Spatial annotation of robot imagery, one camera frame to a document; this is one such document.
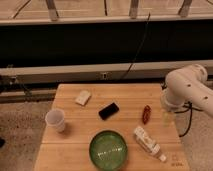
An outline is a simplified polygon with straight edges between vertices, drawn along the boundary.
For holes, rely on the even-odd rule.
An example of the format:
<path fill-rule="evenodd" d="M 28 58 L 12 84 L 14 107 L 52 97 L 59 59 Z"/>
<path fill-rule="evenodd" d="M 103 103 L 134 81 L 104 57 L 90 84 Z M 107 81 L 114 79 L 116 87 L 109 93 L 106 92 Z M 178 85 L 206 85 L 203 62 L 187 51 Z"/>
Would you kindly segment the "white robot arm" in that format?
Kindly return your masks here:
<path fill-rule="evenodd" d="M 188 65 L 166 75 L 166 88 L 160 97 L 165 125 L 174 120 L 174 113 L 186 101 L 199 107 L 213 119 L 213 90 L 205 85 L 207 77 L 207 70 L 199 64 Z"/>

